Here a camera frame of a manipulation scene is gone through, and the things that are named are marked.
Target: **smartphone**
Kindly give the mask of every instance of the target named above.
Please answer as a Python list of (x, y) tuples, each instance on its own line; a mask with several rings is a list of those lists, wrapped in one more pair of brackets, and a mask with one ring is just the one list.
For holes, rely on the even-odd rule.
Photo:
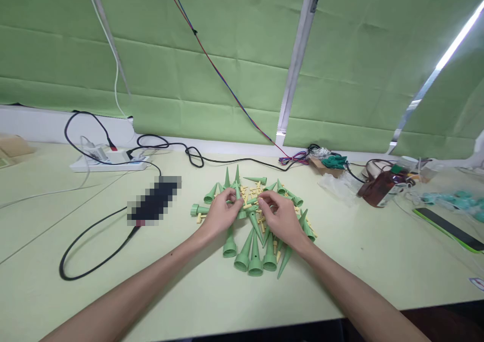
[(471, 235), (466, 234), (458, 227), (451, 224), (449, 221), (443, 219), (436, 213), (433, 213), (428, 208), (415, 208), (413, 210), (418, 216), (429, 222), (432, 226), (436, 227), (447, 236), (453, 236), (458, 243), (473, 253), (480, 253), (484, 250), (484, 244), (479, 240), (476, 240)]

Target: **left hand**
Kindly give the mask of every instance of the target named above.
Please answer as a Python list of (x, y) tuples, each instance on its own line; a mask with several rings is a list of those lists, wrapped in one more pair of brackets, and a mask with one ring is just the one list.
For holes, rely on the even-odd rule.
[[(231, 200), (233, 203), (226, 203), (227, 200)], [(226, 231), (234, 222), (243, 204), (242, 198), (235, 199), (234, 188), (226, 188), (212, 201), (207, 217), (205, 217), (200, 228), (213, 236)]]

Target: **red wire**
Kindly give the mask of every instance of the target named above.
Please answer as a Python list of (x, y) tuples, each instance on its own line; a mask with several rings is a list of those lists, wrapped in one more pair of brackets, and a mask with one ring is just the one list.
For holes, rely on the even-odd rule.
[[(193, 27), (192, 27), (192, 25), (191, 25), (191, 24), (190, 24), (190, 22), (188, 21), (188, 18), (185, 16), (185, 14), (183, 13), (182, 9), (181, 9), (181, 8), (180, 8), (180, 6), (178, 5), (178, 2), (177, 2), (176, 0), (173, 0), (173, 1), (175, 2), (175, 4), (176, 4), (176, 6), (177, 6), (178, 10), (180, 11), (181, 15), (183, 16), (183, 18), (185, 19), (185, 21), (187, 22), (187, 24), (190, 26), (190, 28), (191, 28), (192, 30), (194, 30), (194, 29), (193, 29)], [(213, 68), (215, 69), (215, 71), (217, 71), (217, 73), (220, 75), (220, 77), (222, 78), (222, 80), (225, 82), (224, 77), (223, 77), (223, 76), (222, 76), (222, 74), (221, 74), (221, 73), (218, 71), (217, 67), (215, 66), (215, 64), (214, 64), (214, 63), (212, 62), (212, 60), (210, 59), (210, 56), (208, 55), (208, 53), (207, 53), (207, 52), (205, 51), (205, 49), (203, 48), (203, 45), (202, 45), (202, 43), (200, 42), (200, 39), (198, 38), (198, 36), (197, 36), (196, 32), (194, 32), (194, 34), (195, 34), (195, 38), (197, 39), (198, 44), (199, 44), (199, 45), (200, 45), (200, 47), (202, 48), (203, 53), (205, 54), (205, 56), (207, 56), (208, 60), (209, 60), (209, 61), (210, 61), (210, 63), (212, 64), (212, 66), (213, 66)], [(241, 108), (241, 109), (243, 109), (243, 107), (242, 107), (241, 103), (240, 103), (240, 102), (237, 100), (236, 96), (235, 96), (233, 93), (232, 93), (232, 96), (235, 98), (235, 100), (237, 101), (237, 103), (238, 103), (238, 105), (240, 106), (240, 108)], [(260, 132), (261, 132), (261, 133), (262, 133), (262, 134), (263, 134), (263, 135), (264, 135), (264, 136), (265, 136), (265, 137), (266, 137), (266, 138), (267, 138), (267, 139), (268, 139), (268, 140), (269, 140), (269, 141), (270, 141), (272, 144), (274, 144), (274, 145), (275, 145), (275, 146), (276, 146), (276, 147), (277, 147), (277, 148), (278, 148), (278, 149), (279, 149), (279, 150), (280, 150), (280, 151), (281, 151), (281, 152), (282, 152), (282, 153), (283, 153), (283, 154), (284, 154), (286, 157), (288, 157), (288, 158), (290, 158), (290, 159), (292, 160), (292, 158), (291, 158), (290, 156), (288, 156), (288, 155), (287, 155), (287, 154), (284, 152), (284, 150), (282, 150), (282, 149), (281, 149), (281, 148), (280, 148), (280, 147), (279, 147), (279, 146), (278, 146), (276, 143), (274, 143), (274, 142), (272, 141), (272, 139), (271, 139), (271, 138), (269, 138), (269, 137), (268, 137), (268, 136), (267, 136), (267, 135), (266, 135), (266, 134), (265, 134), (265, 133), (264, 133), (264, 132), (263, 132), (263, 131), (262, 131), (262, 130), (261, 130), (259, 127), (258, 127), (258, 126), (257, 126), (257, 124), (254, 122), (254, 120), (252, 120), (252, 122), (254, 123), (255, 127), (256, 127), (256, 128), (257, 128), (257, 129), (258, 129), (258, 130), (259, 130), (259, 131), (260, 131)]]

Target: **white wall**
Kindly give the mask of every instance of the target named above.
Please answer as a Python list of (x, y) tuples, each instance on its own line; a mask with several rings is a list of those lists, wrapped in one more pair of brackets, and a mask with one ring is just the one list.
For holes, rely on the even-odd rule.
[[(71, 112), (35, 109), (24, 106), (0, 105), (0, 133), (20, 135), (24, 139), (33, 142), (67, 143), (64, 137), (64, 127), (67, 120), (73, 115)], [(136, 134), (131, 121), (108, 117), (98, 117), (109, 132), (111, 140), (116, 146), (134, 148), (137, 146)], [(69, 138), (76, 144), (79, 137), (86, 136), (95, 144), (106, 143), (103, 130), (98, 123), (89, 115), (78, 115), (69, 126)], [(164, 137), (168, 142), (182, 142), (187, 146), (195, 146), (202, 155), (208, 153), (242, 154), (280, 157), (283, 154), (275, 146), (246, 143), (231, 143), (209, 141), (200, 139)], [(155, 139), (149, 144), (158, 144)], [(184, 151), (181, 145), (170, 146), (175, 151)], [(282, 147), (289, 156), (293, 156), (303, 148)], [(342, 155), (348, 156), (350, 161), (367, 161), (372, 158), (397, 159), (398, 157), (364, 152), (346, 152), (332, 149)], [(468, 159), (446, 160), (449, 166), (480, 166), (484, 160), (484, 131), (476, 140), (474, 155)]]

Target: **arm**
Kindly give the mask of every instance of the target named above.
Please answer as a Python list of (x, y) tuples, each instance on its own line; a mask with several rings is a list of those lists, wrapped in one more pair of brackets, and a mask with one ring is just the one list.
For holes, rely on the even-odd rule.
[(290, 200), (273, 191), (263, 192), (260, 197), (262, 199), (259, 199), (259, 206), (271, 231), (314, 269), (341, 310), (366, 341), (429, 341), (372, 287), (339, 265), (308, 239), (299, 225)]
[[(227, 205), (231, 199), (234, 204)], [(227, 188), (212, 202), (200, 228), (161, 259), (94, 301), (45, 336), (43, 342), (121, 339), (166, 284), (205, 246), (233, 223), (243, 205)]]

